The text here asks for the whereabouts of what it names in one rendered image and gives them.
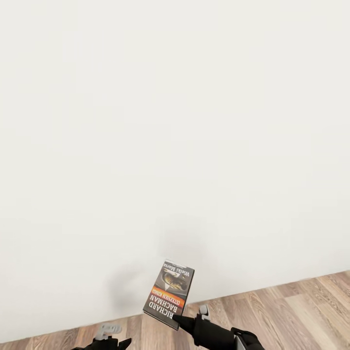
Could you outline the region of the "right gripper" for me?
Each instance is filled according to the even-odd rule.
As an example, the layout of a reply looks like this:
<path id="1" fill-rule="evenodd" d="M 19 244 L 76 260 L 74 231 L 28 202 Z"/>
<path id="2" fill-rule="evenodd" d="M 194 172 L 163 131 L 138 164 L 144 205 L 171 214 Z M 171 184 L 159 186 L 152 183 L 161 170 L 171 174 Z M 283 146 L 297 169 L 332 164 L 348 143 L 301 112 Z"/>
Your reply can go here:
<path id="1" fill-rule="evenodd" d="M 219 325 L 202 319 L 200 314 L 197 314 L 195 318 L 173 315 L 172 319 L 180 323 L 180 327 L 192 335 L 196 346 L 209 350 L 220 350 L 221 328 Z"/>

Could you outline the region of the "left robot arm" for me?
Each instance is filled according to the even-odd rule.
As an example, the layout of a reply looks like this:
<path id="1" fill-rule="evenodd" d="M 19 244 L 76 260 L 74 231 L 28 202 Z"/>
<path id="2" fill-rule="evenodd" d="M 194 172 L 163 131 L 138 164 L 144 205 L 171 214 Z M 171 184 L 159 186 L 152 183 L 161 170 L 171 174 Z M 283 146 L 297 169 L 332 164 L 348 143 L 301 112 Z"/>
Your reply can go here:
<path id="1" fill-rule="evenodd" d="M 122 329 L 123 327 L 119 323 L 101 322 L 96 337 L 91 344 L 85 348 L 75 347 L 72 350 L 126 350 L 132 343 L 132 338 L 120 342 L 118 346 L 118 339 L 106 334 L 121 333 Z"/>

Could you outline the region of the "hardback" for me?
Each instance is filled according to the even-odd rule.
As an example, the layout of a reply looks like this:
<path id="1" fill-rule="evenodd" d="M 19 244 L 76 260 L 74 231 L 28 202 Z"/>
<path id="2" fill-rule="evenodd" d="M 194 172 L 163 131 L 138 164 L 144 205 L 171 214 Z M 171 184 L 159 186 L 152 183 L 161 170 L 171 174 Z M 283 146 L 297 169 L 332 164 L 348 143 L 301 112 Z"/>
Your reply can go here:
<path id="1" fill-rule="evenodd" d="M 179 330 L 180 323 L 173 315 L 183 316 L 195 270 L 166 259 L 149 294 L 145 314 Z"/>

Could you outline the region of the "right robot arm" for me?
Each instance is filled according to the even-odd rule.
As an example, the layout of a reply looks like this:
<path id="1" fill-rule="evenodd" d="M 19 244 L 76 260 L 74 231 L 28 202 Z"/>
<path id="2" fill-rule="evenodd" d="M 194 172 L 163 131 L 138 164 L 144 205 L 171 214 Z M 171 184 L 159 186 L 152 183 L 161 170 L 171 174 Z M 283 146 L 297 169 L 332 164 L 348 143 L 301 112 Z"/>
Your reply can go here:
<path id="1" fill-rule="evenodd" d="M 235 327 L 228 330 L 211 323 L 208 304 L 199 307 L 195 318 L 173 315 L 172 319 L 192 335 L 198 347 L 209 350 L 265 350 L 254 333 Z"/>

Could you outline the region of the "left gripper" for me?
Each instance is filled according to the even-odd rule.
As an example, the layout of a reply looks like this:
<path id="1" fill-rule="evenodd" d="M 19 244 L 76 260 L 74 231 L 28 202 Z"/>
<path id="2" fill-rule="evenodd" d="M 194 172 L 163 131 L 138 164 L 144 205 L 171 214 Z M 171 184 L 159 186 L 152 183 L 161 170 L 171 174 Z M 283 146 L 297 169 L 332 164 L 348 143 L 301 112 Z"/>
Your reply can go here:
<path id="1" fill-rule="evenodd" d="M 94 338 L 92 343 L 89 344 L 89 346 L 92 347 L 93 350 L 126 350 L 126 348 L 131 343 L 132 343 L 132 338 L 129 338 L 127 340 L 120 342 L 118 346 L 118 339 L 108 336 L 108 339 L 106 340 L 105 339 L 96 340 Z"/>

